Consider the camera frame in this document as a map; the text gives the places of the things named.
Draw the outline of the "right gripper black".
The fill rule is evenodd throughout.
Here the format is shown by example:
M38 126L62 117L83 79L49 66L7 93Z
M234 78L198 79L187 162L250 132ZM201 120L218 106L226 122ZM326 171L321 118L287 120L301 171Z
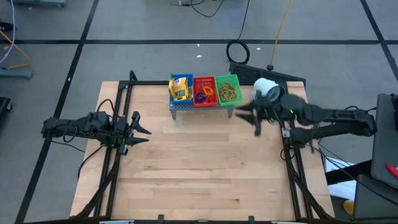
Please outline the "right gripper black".
M279 115L276 113L275 106L272 104L268 96L263 96L260 90L256 90L254 102L235 107L236 110L248 111L250 114L235 113L234 115L255 126L254 135L259 137L262 131L262 120L276 120L281 124Z

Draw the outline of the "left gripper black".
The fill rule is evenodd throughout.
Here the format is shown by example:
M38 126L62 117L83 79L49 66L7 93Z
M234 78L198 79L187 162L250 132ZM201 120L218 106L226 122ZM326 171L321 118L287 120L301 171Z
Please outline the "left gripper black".
M145 138L134 137L134 130L138 133L152 134L139 124L140 115L138 111L132 114L132 122L129 124L125 116L120 116L114 123L114 134L116 136L116 145L119 147L118 154L126 155L129 146L148 142Z

